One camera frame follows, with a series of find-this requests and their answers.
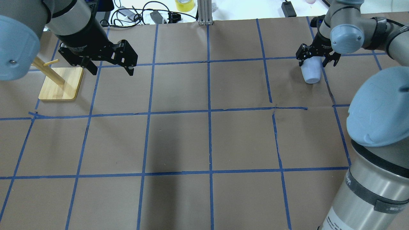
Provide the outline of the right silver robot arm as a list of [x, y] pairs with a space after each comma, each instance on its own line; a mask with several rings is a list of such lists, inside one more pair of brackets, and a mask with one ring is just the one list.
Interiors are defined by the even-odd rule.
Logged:
[[357, 157], [346, 172], [319, 230], [385, 230], [408, 207], [408, 23], [361, 16], [362, 0], [331, 0], [311, 45], [296, 52], [299, 66], [323, 66], [360, 48], [381, 50], [399, 63], [374, 74], [349, 106], [347, 131]]

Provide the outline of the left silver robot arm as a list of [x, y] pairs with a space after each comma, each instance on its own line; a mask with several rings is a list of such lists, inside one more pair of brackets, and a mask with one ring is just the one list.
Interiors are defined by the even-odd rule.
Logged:
[[60, 55], [71, 65], [97, 74], [95, 61], [123, 67], [132, 76], [138, 55], [127, 40], [112, 43], [96, 12], [114, 9], [112, 0], [2, 0], [0, 77], [17, 80], [28, 73], [47, 27], [61, 42]]

